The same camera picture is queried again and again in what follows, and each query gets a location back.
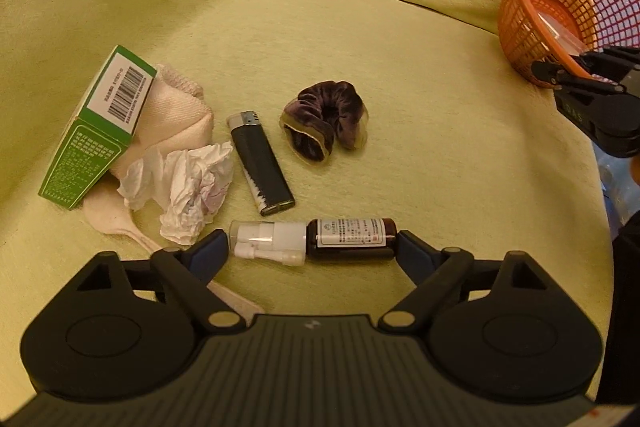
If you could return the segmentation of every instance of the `purple scrunchie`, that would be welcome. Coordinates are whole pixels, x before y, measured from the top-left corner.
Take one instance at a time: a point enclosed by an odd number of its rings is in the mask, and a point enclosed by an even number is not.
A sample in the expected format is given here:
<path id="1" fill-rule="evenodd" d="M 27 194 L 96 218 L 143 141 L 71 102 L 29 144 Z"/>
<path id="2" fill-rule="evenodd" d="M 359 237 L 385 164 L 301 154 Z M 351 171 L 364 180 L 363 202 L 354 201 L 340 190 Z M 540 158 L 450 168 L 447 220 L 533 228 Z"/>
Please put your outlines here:
<path id="1" fill-rule="evenodd" d="M 291 146 L 308 160 L 320 162 L 325 159 L 324 151 L 331 154 L 334 139 L 345 149 L 357 148 L 362 133 L 359 124 L 365 113 L 364 102 L 353 84 L 328 80 L 300 91 L 297 99 L 284 108 L 283 121 Z M 299 130 L 321 136 L 324 150 Z"/>

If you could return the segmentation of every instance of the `crumpled tissue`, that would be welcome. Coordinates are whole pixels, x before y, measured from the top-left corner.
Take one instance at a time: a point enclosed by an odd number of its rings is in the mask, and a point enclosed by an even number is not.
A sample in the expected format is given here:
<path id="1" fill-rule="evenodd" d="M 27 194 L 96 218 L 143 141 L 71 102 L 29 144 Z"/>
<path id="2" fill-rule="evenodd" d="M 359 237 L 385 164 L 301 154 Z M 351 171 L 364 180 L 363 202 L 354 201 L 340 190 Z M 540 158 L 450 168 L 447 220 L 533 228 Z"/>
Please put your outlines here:
<path id="1" fill-rule="evenodd" d="M 193 245 L 225 201 L 233 177 L 232 150 L 231 142 L 216 143 L 162 158 L 158 149 L 149 149 L 129 166 L 118 192 L 131 210 L 154 200 L 164 210 L 160 235 Z"/>

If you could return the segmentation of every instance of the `medicine bottle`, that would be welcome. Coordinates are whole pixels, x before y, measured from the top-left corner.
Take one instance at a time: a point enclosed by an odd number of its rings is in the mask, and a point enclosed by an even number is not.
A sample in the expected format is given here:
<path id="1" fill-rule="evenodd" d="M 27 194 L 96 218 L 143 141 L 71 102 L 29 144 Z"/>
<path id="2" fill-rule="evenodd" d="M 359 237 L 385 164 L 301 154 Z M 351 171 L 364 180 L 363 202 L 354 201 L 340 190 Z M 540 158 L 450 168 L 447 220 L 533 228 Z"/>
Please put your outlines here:
<path id="1" fill-rule="evenodd" d="M 392 219 L 314 219 L 310 223 L 234 221 L 229 250 L 237 257 L 256 257 L 301 266 L 313 261 L 372 261 L 395 255 Z"/>

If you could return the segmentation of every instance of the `lighter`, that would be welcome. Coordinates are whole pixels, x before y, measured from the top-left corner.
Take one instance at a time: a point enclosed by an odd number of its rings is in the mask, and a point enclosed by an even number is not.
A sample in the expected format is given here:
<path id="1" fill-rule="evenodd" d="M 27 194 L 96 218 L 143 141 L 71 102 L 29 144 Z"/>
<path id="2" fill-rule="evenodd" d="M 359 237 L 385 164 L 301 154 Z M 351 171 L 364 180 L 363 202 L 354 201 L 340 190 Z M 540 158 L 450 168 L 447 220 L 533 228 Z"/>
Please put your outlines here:
<path id="1" fill-rule="evenodd" d="M 260 215 L 269 216 L 295 206 L 296 200 L 271 150 L 258 115 L 254 111 L 243 111 L 227 118 L 226 124 L 231 130 L 231 138 Z"/>

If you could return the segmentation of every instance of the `lighter metal cap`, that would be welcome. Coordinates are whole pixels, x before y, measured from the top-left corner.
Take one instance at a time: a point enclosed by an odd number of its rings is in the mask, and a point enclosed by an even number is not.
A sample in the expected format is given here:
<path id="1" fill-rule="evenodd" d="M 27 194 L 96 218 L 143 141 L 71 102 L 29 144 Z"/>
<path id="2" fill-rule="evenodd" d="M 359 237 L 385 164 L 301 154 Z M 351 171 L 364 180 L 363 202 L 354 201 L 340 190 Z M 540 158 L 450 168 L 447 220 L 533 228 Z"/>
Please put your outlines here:
<path id="1" fill-rule="evenodd" d="M 229 250 L 245 259 L 271 259 L 289 266 L 305 264 L 306 223 L 233 221 Z"/>
<path id="2" fill-rule="evenodd" d="M 260 125 L 260 119 L 255 111 L 242 111 L 228 117 L 226 125 L 233 131 L 243 125 Z"/>

